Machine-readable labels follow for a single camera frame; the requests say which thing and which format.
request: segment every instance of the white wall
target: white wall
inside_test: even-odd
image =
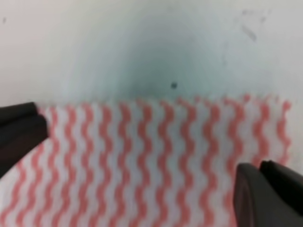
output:
[[[302,21],[302,0],[2,0],[0,105],[252,92],[300,106]]]

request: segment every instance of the striped cloth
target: striped cloth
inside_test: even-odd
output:
[[[0,181],[2,227],[234,227],[239,162],[285,164],[288,102],[51,106],[50,139]]]

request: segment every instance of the red wavy stripe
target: red wavy stripe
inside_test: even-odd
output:
[[[235,117],[230,122],[227,130],[229,138],[233,141],[233,152],[232,155],[228,158],[226,163],[226,170],[231,177],[232,183],[235,181],[235,170],[239,157],[243,153],[243,142],[238,136],[238,127],[239,124],[244,121],[245,113],[241,104],[237,103],[234,100],[226,99],[226,105],[230,105],[234,108]],[[232,189],[229,190],[223,198],[223,204],[227,212],[229,212],[229,217],[231,218],[228,223],[230,226],[236,226],[236,220],[234,218],[233,208],[232,208]]]
[[[160,105],[165,111],[165,117],[163,122],[158,127],[158,134],[164,142],[163,153],[158,158],[158,168],[162,173],[163,184],[162,186],[157,188],[156,191],[156,201],[160,208],[160,215],[153,223],[154,227],[162,226],[163,222],[167,219],[168,215],[168,206],[165,204],[164,196],[166,190],[171,187],[171,176],[166,167],[168,156],[172,153],[172,141],[168,135],[168,126],[174,120],[174,109],[173,107],[166,101],[161,101]]]
[[[70,147],[69,147],[69,151],[64,156],[64,166],[68,170],[68,180],[62,188],[61,198],[63,203],[59,211],[56,212],[55,215],[53,216],[52,226],[58,226],[62,215],[68,210],[71,204],[69,192],[71,189],[71,185],[75,182],[75,178],[76,178],[76,169],[72,166],[71,163],[71,158],[76,153],[76,142],[73,138],[73,135],[71,134],[71,131],[76,123],[76,111],[71,106],[66,107],[66,111],[68,113],[69,121],[65,126],[64,132],[66,139],[69,141]]]
[[[291,140],[288,138],[288,136],[286,134],[286,113],[290,109],[290,107],[291,107],[291,104],[289,102],[283,103],[282,119],[278,122],[277,129],[276,129],[276,131],[278,133],[278,137],[283,143],[283,155],[279,160],[279,163],[281,163],[283,165],[286,165],[286,163],[289,159],[288,148],[291,144]]]
[[[125,213],[125,202],[123,199],[123,191],[125,186],[130,181],[130,173],[128,169],[125,166],[125,160],[127,155],[131,152],[132,149],[132,140],[127,136],[127,125],[129,124],[131,120],[131,113],[128,109],[128,106],[126,104],[121,103],[120,105],[120,111],[122,114],[122,121],[119,124],[118,127],[118,134],[121,138],[123,138],[124,141],[124,148],[123,153],[118,157],[118,166],[121,169],[122,173],[122,181],[117,186],[115,191],[115,200],[117,202],[117,210],[114,216],[109,221],[109,226],[114,227],[117,225],[117,222],[119,219],[124,215]]]
[[[258,153],[254,156],[252,163],[259,166],[264,158],[268,156],[269,144],[266,137],[263,135],[263,127],[266,121],[269,120],[269,107],[265,102],[259,102],[261,116],[259,121],[253,125],[253,135],[258,140]]]
[[[203,135],[208,141],[208,150],[205,158],[202,161],[202,172],[207,175],[207,187],[200,195],[200,208],[204,211],[204,224],[203,226],[213,226],[214,225],[214,211],[210,208],[208,201],[210,195],[218,187],[218,179],[214,172],[212,171],[213,158],[218,155],[219,143],[216,137],[213,135],[213,128],[216,122],[220,118],[220,108],[208,101],[205,101],[205,105],[210,109],[210,118],[207,120],[203,126]]]
[[[43,150],[44,150],[44,145],[43,144],[39,145],[36,152],[33,154],[31,158],[31,166],[34,171],[35,179],[34,182],[30,184],[28,189],[27,205],[17,214],[16,222],[18,226],[23,226],[24,216],[34,207],[36,202],[36,188],[42,180],[42,173],[43,173],[42,168],[38,164],[38,161],[43,153]]]
[[[142,173],[142,182],[136,187],[135,199],[138,207],[138,215],[134,220],[131,220],[131,227],[140,226],[140,222],[144,220],[147,215],[147,205],[143,198],[143,193],[145,189],[150,185],[150,174],[146,168],[146,158],[152,152],[152,140],[148,137],[146,133],[147,125],[152,120],[152,108],[145,102],[138,102],[138,105],[142,108],[143,119],[139,122],[138,135],[144,142],[143,151],[137,159],[137,165]]]
[[[190,208],[186,205],[186,194],[193,187],[193,176],[188,170],[187,165],[190,156],[195,151],[195,141],[190,137],[190,126],[196,120],[196,109],[190,103],[180,99],[178,102],[187,110],[187,119],[181,126],[181,136],[185,141],[184,154],[179,159],[179,168],[184,175],[184,187],[178,191],[177,203],[180,208],[180,217],[175,227],[188,225],[190,219]]]
[[[81,216],[86,213],[88,203],[89,203],[86,193],[87,193],[87,189],[88,189],[89,185],[92,183],[93,177],[94,177],[93,170],[89,167],[89,157],[93,153],[94,144],[93,144],[93,140],[89,137],[89,134],[88,134],[88,129],[89,129],[89,126],[91,125],[91,123],[93,122],[94,116],[93,116],[93,111],[92,111],[90,105],[84,104],[82,106],[82,108],[85,112],[86,120],[81,125],[81,134],[86,142],[86,151],[83,153],[83,155],[81,157],[81,164],[82,164],[83,168],[85,169],[86,180],[80,186],[79,194],[78,194],[78,198],[80,200],[80,207],[78,209],[78,212],[76,212],[72,216],[70,226],[76,226],[79,219],[81,218]]]
[[[52,172],[52,177],[50,182],[47,184],[46,189],[45,189],[45,204],[43,208],[37,213],[34,219],[34,224],[35,226],[42,226],[41,224],[41,218],[44,214],[46,214],[50,208],[53,205],[53,198],[51,196],[52,190],[56,183],[59,181],[59,172],[57,168],[55,167],[54,161],[59,153],[60,150],[60,143],[59,140],[56,137],[55,134],[55,129],[58,125],[58,113],[54,107],[50,108],[50,112],[52,115],[52,123],[51,123],[51,128],[50,128],[50,137],[53,142],[53,150],[47,160],[47,167],[51,170]]]
[[[111,110],[106,106],[102,105],[101,107],[103,120],[99,125],[99,136],[104,140],[105,143],[105,151],[101,152],[99,157],[99,166],[103,169],[104,179],[102,183],[97,188],[96,197],[98,200],[98,210],[92,215],[89,219],[89,226],[96,227],[98,224],[98,219],[103,217],[107,208],[107,204],[105,202],[105,190],[108,187],[111,180],[111,170],[107,165],[107,158],[110,153],[113,151],[113,142],[108,135],[108,126],[112,121]]]
[[[23,162],[20,161],[17,165],[16,165],[16,169],[19,172],[19,179],[17,180],[13,190],[12,190],[12,194],[11,194],[11,201],[9,206],[7,206],[3,212],[0,214],[0,223],[1,225],[5,226],[5,222],[6,222],[6,218],[8,216],[8,214],[10,214],[11,212],[13,212],[13,210],[15,209],[19,198],[20,198],[20,189],[22,187],[22,185],[24,184],[24,182],[26,181],[26,169],[23,167]]]

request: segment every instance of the stain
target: stain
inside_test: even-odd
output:
[[[263,24],[267,20],[266,17],[261,17],[260,22]]]
[[[242,32],[247,35],[252,41],[257,41],[257,36],[256,34],[250,30],[248,27],[246,27],[245,25],[242,25],[241,27]]]
[[[170,85],[171,89],[176,89],[178,87],[178,83],[177,82],[172,82]]]

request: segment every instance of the dark spot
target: dark spot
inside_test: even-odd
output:
[[[176,89],[178,87],[178,83],[177,82],[172,82],[170,87],[171,87],[171,89]]]
[[[252,41],[256,41],[257,40],[257,36],[256,34],[251,31],[248,27],[246,27],[245,25],[242,25],[242,28],[241,28],[242,32],[247,35]]]

